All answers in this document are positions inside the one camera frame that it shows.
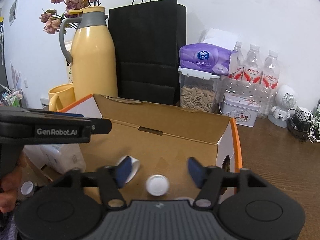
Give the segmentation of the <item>person left hand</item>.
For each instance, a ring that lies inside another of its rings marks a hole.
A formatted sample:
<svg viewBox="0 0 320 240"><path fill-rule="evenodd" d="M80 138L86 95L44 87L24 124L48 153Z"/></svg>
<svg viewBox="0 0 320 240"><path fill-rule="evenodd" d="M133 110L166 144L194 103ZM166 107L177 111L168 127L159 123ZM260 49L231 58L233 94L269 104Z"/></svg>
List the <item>person left hand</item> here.
<svg viewBox="0 0 320 240"><path fill-rule="evenodd" d="M20 154L15 169L1 179L0 208L2 213L11 212L15 208L18 188L22 181L22 169L27 166L24 153Z"/></svg>

